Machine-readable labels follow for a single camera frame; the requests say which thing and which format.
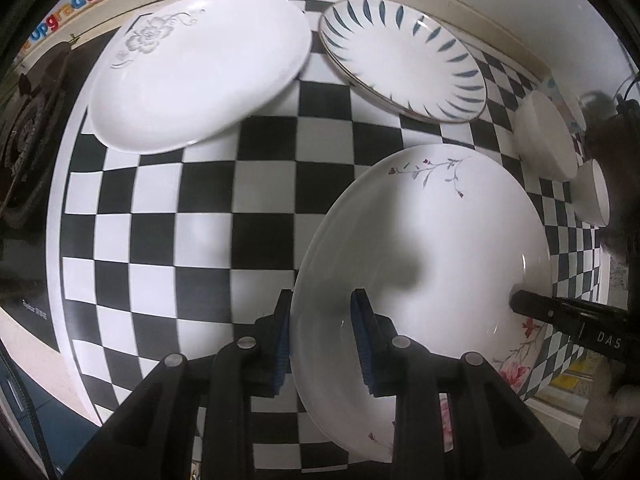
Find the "black and white checkered surface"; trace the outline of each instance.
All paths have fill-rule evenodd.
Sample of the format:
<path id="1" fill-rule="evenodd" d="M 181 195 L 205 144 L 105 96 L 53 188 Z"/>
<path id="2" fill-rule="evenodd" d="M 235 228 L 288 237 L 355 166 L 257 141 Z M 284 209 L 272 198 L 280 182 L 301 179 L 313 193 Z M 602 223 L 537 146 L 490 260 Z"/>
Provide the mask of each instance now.
<path id="1" fill-rule="evenodd" d="M 295 3 L 317 30 L 328 4 Z M 316 32 L 308 64 L 286 91 L 207 142 L 161 155 L 120 153 L 96 139 L 85 114 L 63 198 L 60 272 L 68 336 L 100 418 L 165 355 L 213 354 L 272 312 L 344 189 L 417 144 L 461 144 L 503 165 L 545 225 L 554 294 L 596 300 L 597 231 L 576 218 L 567 183 L 534 176 L 514 149 L 513 114 L 534 83 L 477 45 L 469 50 L 488 105 L 469 124 L 420 123 L 369 103 L 330 66 Z M 526 397 L 582 352 L 546 330 Z M 252 407 L 259 478 L 343 470 L 356 460 L 313 425 L 291 376 L 278 397 Z"/>

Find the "white plate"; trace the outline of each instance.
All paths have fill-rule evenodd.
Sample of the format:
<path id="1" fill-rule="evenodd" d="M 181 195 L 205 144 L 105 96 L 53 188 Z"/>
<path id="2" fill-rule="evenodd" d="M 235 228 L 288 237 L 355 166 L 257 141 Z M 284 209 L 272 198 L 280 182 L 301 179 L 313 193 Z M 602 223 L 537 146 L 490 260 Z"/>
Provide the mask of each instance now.
<path id="1" fill-rule="evenodd" d="M 342 0 L 320 20 L 320 38 L 345 74 L 419 120 L 466 123 L 486 104 L 476 60 L 446 28 L 387 0 Z"/>
<path id="2" fill-rule="evenodd" d="M 287 0 L 181 0 L 110 46 L 89 104 L 107 146 L 161 153 L 203 140 L 276 96 L 311 31 Z"/>
<path id="3" fill-rule="evenodd" d="M 377 163 L 340 196 L 304 257 L 291 307 L 291 368 L 322 432 L 358 456 L 389 462 L 395 399 L 369 395 L 350 295 L 430 351 L 480 352 L 519 390 L 540 350 L 540 323 L 511 312 L 512 290 L 551 294 L 538 213 L 487 156 L 416 146 Z"/>

